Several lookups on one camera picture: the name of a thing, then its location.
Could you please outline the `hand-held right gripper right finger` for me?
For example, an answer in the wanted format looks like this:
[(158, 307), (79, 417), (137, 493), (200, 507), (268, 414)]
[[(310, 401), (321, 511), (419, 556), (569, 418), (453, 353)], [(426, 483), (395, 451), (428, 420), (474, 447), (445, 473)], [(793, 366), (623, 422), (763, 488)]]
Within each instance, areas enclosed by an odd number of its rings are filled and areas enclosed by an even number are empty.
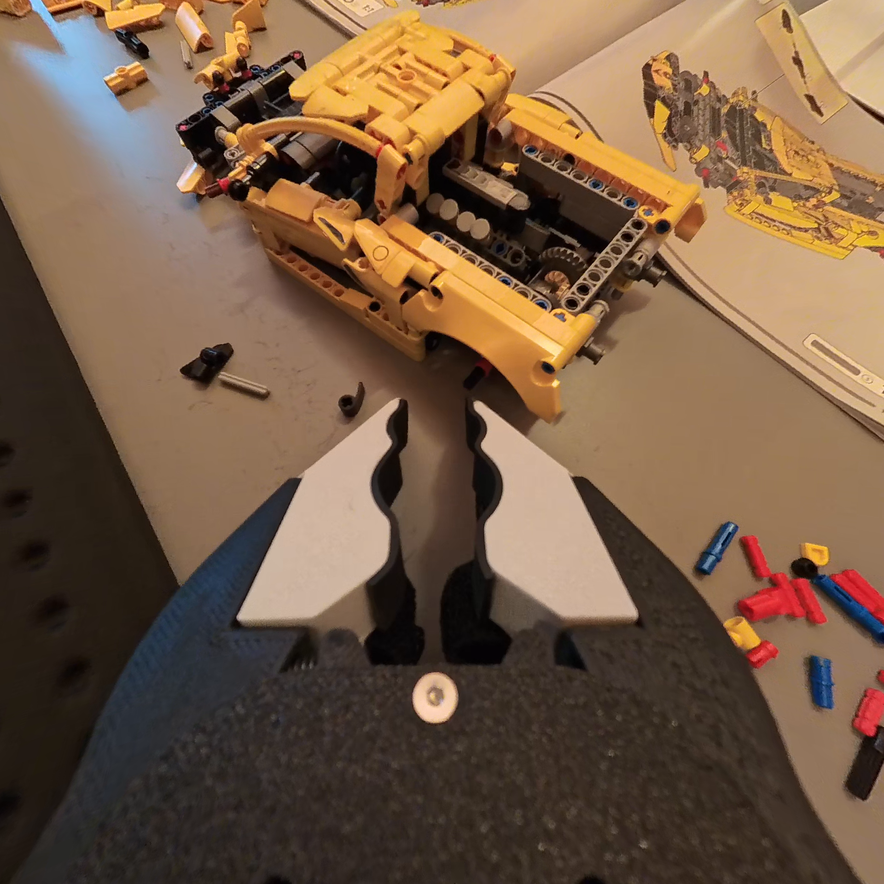
[(440, 600), (445, 660), (498, 665), (537, 625), (557, 636), (638, 624), (579, 478), (480, 401), (465, 419), (477, 522), (473, 556)]

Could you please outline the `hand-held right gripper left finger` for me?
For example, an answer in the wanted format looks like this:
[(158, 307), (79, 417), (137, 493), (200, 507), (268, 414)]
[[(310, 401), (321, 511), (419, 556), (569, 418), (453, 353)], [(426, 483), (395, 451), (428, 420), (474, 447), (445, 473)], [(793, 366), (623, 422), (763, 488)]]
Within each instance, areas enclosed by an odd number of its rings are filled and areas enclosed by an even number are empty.
[(316, 639), (343, 629), (374, 664), (420, 660), (425, 633), (392, 511), (408, 417), (406, 400), (389, 401), (302, 473), (239, 626), (301, 628)]

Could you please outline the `instruction booklet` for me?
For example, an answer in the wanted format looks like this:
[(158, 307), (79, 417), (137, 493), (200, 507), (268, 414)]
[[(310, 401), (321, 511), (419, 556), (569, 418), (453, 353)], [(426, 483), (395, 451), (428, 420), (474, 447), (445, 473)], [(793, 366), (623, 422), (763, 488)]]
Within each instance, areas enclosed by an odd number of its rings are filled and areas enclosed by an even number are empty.
[(863, 105), (799, 2), (308, 2), (356, 37), (419, 12), (516, 85), (681, 183), (707, 219), (665, 263), (882, 437), (882, 101)]

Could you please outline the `yellow brick car model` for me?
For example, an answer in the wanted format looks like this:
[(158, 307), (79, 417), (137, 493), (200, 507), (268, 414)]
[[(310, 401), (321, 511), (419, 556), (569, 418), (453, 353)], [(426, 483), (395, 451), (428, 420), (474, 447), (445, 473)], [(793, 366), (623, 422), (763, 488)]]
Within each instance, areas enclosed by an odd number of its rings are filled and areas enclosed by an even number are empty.
[(311, 66), (249, 64), (249, 43), (233, 25), (196, 77), (178, 190), (237, 203), (272, 262), (409, 358), (470, 348), (469, 388), (497, 371), (548, 423), (612, 302), (706, 219), (698, 186), (516, 94), (512, 64), (418, 12)]

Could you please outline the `pile of yellow brick pieces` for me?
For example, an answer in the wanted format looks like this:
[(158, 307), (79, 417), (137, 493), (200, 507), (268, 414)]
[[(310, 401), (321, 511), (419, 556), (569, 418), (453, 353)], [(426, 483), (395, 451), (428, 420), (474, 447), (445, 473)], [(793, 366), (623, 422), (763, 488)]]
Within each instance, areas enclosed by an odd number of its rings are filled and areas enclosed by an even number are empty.
[(226, 98), (265, 72), (253, 59), (265, 2), (2, 2), (2, 84), (42, 83), (119, 102), (187, 77)]

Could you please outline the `grey desk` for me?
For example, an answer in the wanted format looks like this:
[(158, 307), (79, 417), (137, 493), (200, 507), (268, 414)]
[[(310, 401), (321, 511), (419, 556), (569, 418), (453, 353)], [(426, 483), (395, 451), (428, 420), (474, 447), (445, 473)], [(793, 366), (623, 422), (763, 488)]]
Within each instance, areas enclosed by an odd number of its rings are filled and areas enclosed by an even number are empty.
[[(119, 102), (2, 84), (2, 202), (178, 583), (283, 480), (366, 411), (409, 404), (396, 502), (426, 661), (439, 602), (472, 552), (471, 457), (456, 348), (416, 364), (270, 264), (227, 205), (192, 202), (172, 129), (187, 77)], [(618, 304), (606, 357), (563, 382), (567, 413), (533, 425), (500, 382), (478, 393), (589, 478), (684, 573), (719, 523), (786, 567), (804, 539), (882, 587), (882, 443), (669, 281)], [(223, 370), (265, 401), (180, 374), (230, 343)]]

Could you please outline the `short black connector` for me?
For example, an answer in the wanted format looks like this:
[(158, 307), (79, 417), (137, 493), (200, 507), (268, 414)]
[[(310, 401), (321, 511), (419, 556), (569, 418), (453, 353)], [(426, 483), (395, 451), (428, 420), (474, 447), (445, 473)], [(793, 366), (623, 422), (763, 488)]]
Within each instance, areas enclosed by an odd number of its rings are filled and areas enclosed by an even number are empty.
[(196, 358), (181, 367), (180, 374), (198, 384), (209, 385), (226, 368), (233, 353), (233, 346), (228, 342), (203, 348)]

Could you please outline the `pile of small coloured pins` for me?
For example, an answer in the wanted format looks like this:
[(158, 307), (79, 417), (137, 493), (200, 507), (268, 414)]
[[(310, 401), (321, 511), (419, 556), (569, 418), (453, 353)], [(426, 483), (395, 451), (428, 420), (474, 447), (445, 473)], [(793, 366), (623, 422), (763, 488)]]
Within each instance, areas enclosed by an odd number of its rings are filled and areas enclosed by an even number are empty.
[(829, 562), (826, 547), (805, 544), (801, 555), (790, 565), (790, 572), (775, 572), (757, 540), (742, 534), (732, 522), (720, 525), (694, 565), (700, 576), (710, 576), (721, 564), (732, 543), (738, 540), (753, 576), (764, 583), (754, 594), (736, 603), (738, 614), (725, 622), (725, 630), (750, 664), (760, 669), (772, 661), (778, 650), (761, 639), (753, 624), (776, 617), (804, 620), (812, 625), (826, 624), (818, 594), (877, 645), (882, 646), (882, 594), (854, 570), (836, 574), (822, 571)]

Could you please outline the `black bar piece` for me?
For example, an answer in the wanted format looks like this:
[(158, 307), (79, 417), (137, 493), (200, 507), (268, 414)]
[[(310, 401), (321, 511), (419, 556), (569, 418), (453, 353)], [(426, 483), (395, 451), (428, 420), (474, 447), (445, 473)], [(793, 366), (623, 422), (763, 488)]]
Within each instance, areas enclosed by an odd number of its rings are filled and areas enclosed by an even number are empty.
[(845, 789), (859, 801), (867, 801), (883, 768), (883, 726), (861, 741), (847, 778)]

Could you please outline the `white document stand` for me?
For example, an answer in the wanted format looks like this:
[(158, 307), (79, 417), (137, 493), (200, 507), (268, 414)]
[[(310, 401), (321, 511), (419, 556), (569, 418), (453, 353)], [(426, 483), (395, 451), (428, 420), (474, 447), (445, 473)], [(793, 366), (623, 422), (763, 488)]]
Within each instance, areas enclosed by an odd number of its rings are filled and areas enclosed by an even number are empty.
[(883, 118), (883, 2), (823, 2), (801, 19), (842, 89)]

